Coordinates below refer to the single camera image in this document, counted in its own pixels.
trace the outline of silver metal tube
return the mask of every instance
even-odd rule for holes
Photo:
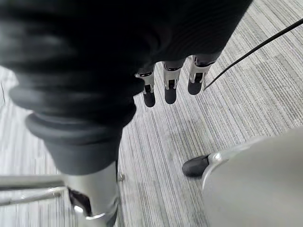
[[[63,176],[82,226],[114,226],[120,202],[115,163],[93,174]]]
[[[48,189],[42,193],[39,193],[39,194],[36,193],[36,194],[30,195],[30,196],[22,195],[19,198],[1,199],[0,207],[14,205],[14,204],[22,204],[22,203],[47,200],[47,199],[53,199],[56,197],[60,197],[62,195],[62,193],[64,192],[64,190],[66,190],[66,187],[56,187],[56,188]]]
[[[0,176],[0,191],[64,186],[61,175]]]

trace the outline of black rubber fingertip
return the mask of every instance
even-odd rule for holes
[[[188,81],[187,90],[188,90],[189,94],[195,96],[195,95],[199,94],[199,92],[201,91],[201,88],[202,88],[202,83],[192,83],[192,82],[190,82],[190,80]]]
[[[208,155],[199,156],[185,162],[182,172],[187,177],[202,177],[208,166]]]
[[[153,107],[156,104],[155,94],[151,92],[146,92],[143,94],[144,102],[147,107]]]
[[[165,89],[165,101],[168,104],[175,103],[177,99],[177,91],[176,89],[170,88],[169,90]]]

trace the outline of black cable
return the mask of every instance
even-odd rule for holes
[[[242,61],[246,57],[250,56],[252,53],[254,53],[255,51],[257,51],[261,47],[263,47],[266,44],[270,43],[271,41],[277,39],[278,37],[284,35],[285,33],[293,30],[294,28],[300,26],[301,24],[303,24],[303,18],[300,19],[299,21],[295,22],[294,24],[290,25],[289,27],[285,28],[284,30],[278,32],[277,34],[273,35],[272,37],[268,38],[267,40],[265,40],[263,43],[259,44],[258,46],[256,46],[254,49],[252,49],[251,51],[249,51],[248,53],[246,53],[245,55],[243,55],[242,57],[240,57],[238,60],[236,60],[234,63],[232,63],[231,65],[229,65],[226,69],[224,69],[212,82],[210,82],[210,84],[208,84],[204,88],[204,90],[206,90],[207,88],[209,88],[220,76],[222,76],[232,66],[236,65],[237,63],[239,63],[240,61]]]

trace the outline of metal rod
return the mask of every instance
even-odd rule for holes
[[[19,198],[1,199],[0,207],[14,205],[14,204],[22,204],[22,203],[47,200],[47,199],[53,199],[56,197],[60,197],[62,195],[62,193],[64,192],[64,190],[66,190],[66,187],[56,187],[56,188],[51,188],[51,189],[45,190],[43,193],[39,193],[39,194],[35,194],[35,195],[30,195],[30,196],[22,195]]]
[[[61,175],[0,176],[0,191],[62,187]]]

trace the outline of floor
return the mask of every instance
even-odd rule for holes
[[[206,79],[278,31],[303,18],[303,0],[255,0]],[[189,60],[177,101],[164,101],[162,65],[156,66],[156,105],[138,107],[120,149],[119,227],[206,227],[201,181],[188,180],[189,158],[222,151],[256,136],[277,135],[303,125],[303,26],[234,66],[197,96],[187,92]],[[7,92],[16,81],[0,69],[0,174],[55,174],[42,142],[25,129],[26,111]],[[0,193],[0,198],[22,192]],[[67,198],[0,208],[0,226],[76,227]]]

